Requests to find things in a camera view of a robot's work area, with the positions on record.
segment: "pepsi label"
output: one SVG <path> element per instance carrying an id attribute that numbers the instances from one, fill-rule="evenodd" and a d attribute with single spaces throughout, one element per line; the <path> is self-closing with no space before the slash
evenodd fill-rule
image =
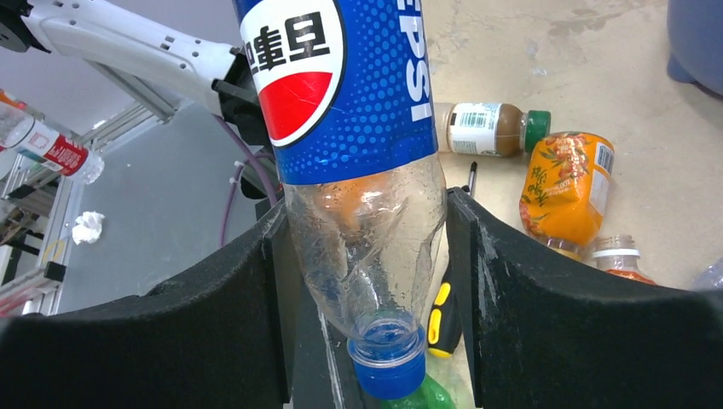
<path id="1" fill-rule="evenodd" d="M 319 184 L 437 151 L 420 0 L 236 0 L 281 180 Z"/>

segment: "beige table surface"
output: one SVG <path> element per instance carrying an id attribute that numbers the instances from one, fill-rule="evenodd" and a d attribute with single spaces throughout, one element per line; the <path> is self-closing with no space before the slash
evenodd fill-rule
<path id="1" fill-rule="evenodd" d="M 645 273 L 687 288 L 723 256 L 723 102 L 668 78 L 666 0 L 427 0 L 424 12 L 435 101 L 549 110 L 552 131 L 585 130 L 615 145 L 601 235 L 632 234 Z M 450 187 L 466 184 L 476 160 L 475 199 L 522 229 L 526 158 L 441 160 Z M 458 386 L 469 377 L 466 358 L 457 351 L 454 370 L 432 360 L 431 373 L 466 392 Z"/>

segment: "container leg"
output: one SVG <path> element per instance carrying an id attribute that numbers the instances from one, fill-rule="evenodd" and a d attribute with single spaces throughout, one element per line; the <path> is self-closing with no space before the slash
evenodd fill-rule
<path id="1" fill-rule="evenodd" d="M 670 55 L 668 60 L 668 75 L 679 83 L 695 83 L 696 79 L 683 68 L 673 55 Z"/>

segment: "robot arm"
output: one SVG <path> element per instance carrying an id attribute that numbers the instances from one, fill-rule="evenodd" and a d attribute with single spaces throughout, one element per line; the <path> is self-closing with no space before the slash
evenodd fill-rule
<path id="1" fill-rule="evenodd" d="M 216 115 L 223 116 L 217 89 L 242 100 L 255 97 L 231 78 L 246 64 L 239 49 L 191 37 L 105 0 L 0 0 L 0 46 L 98 62 L 175 90 Z"/>

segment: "white crumpled paper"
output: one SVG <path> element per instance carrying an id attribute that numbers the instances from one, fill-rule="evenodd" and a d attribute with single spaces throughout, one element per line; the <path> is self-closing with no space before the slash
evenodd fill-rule
<path id="1" fill-rule="evenodd" d="M 84 211 L 83 215 L 75 218 L 77 226 L 72 228 L 72 241 L 76 245 L 88 243 L 92 245 L 101 237 L 103 232 L 104 215 L 95 211 Z"/>

